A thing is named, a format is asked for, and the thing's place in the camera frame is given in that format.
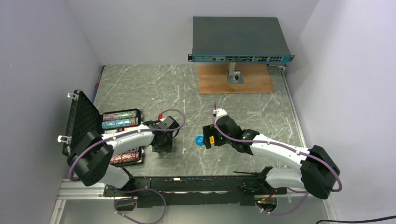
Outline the blue small blind button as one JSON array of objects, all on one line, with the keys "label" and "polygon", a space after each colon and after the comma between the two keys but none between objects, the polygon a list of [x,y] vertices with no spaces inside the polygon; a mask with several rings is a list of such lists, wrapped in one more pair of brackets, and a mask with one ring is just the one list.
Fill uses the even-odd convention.
[{"label": "blue small blind button", "polygon": [[203,136],[197,136],[195,138],[195,142],[196,142],[197,145],[203,146],[204,145],[204,137]]}]

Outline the black aluminium poker case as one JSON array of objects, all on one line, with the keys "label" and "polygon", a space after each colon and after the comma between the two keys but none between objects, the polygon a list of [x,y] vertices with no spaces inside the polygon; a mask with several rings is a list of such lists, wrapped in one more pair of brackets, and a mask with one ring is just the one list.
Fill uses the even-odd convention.
[{"label": "black aluminium poker case", "polygon": [[[59,140],[63,143],[62,154],[68,157],[77,144],[84,138],[84,136],[90,131],[97,131],[99,134],[111,134],[118,133],[122,131],[130,130],[132,127],[122,127],[115,129],[102,129],[101,123],[103,122],[102,115],[99,110],[94,106],[93,102],[84,94],[82,90],[75,90],[74,92],[69,92],[67,95],[68,98],[71,98],[71,109],[68,117],[68,123],[66,127],[65,135],[59,135]],[[140,109],[127,109],[113,112],[124,112],[124,111],[138,111],[138,119],[139,125],[142,123],[143,114]],[[130,153],[130,152],[139,152],[140,160],[137,162],[125,163],[114,165],[116,167],[125,167],[140,164],[143,162],[143,147],[136,147],[127,149],[121,154]]]}]

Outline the yellow big blind button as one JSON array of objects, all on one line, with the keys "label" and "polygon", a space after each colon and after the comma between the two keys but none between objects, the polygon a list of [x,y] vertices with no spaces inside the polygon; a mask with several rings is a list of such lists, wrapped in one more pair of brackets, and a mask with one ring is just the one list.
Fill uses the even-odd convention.
[{"label": "yellow big blind button", "polygon": [[215,143],[215,139],[214,139],[214,136],[210,136],[210,144],[214,144]]}]

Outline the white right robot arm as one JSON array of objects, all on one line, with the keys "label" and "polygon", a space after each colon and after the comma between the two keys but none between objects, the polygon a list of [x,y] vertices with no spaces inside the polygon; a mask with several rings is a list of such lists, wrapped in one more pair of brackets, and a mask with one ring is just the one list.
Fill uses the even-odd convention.
[{"label": "white right robot arm", "polygon": [[327,199],[342,189],[340,170],[321,147],[296,147],[273,140],[258,131],[242,129],[228,115],[214,117],[214,122],[202,127],[207,149],[228,144],[236,151],[279,161],[288,169],[265,168],[259,174],[257,187],[264,194],[277,188],[302,189],[319,199]]}]

